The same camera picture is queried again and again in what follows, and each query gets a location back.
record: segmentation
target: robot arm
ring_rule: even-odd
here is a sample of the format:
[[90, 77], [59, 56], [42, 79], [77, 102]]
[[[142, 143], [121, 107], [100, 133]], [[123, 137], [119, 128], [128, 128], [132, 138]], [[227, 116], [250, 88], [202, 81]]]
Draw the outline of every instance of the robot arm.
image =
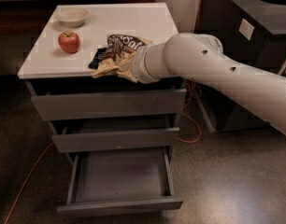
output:
[[178, 34], [143, 47], [131, 70], [142, 83], [183, 77], [212, 87], [286, 134], [286, 77], [231, 60], [213, 36]]

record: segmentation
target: white wall outlet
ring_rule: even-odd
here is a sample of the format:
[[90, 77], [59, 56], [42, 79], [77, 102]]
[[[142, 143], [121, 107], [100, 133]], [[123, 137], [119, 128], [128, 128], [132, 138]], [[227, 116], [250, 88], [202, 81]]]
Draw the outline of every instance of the white wall outlet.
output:
[[250, 40], [254, 31], [254, 26], [252, 26], [250, 23], [243, 19], [240, 23], [238, 31], [243, 34], [248, 40]]

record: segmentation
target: drawer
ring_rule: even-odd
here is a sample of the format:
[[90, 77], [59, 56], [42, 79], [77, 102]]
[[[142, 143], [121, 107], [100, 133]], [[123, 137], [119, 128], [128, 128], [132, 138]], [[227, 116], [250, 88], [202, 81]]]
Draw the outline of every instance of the drawer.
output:
[[71, 120], [52, 140], [59, 152], [173, 146], [179, 128], [167, 115]]
[[173, 114], [181, 111], [185, 89], [33, 96], [43, 120]]
[[64, 217], [179, 209], [164, 147], [77, 154]]

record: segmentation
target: concrete floor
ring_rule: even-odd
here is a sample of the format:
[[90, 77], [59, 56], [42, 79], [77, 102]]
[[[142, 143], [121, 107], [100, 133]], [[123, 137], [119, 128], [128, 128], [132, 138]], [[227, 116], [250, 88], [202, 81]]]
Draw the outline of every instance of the concrete floor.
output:
[[[203, 134], [194, 145], [177, 142], [171, 161], [179, 210], [111, 217], [62, 218], [72, 167], [52, 147], [36, 167], [8, 223], [13, 224], [286, 224], [286, 137], [272, 128], [210, 133], [196, 102], [184, 111]], [[180, 121], [182, 138], [195, 128]], [[0, 223], [51, 131], [15, 78], [0, 78]]]

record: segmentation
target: apple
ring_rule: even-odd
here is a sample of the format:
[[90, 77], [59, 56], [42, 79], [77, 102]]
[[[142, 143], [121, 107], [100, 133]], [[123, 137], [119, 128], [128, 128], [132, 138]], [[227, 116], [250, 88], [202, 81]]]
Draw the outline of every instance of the apple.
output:
[[60, 48], [67, 53], [76, 53], [79, 50], [79, 36], [70, 31], [63, 32], [58, 37]]

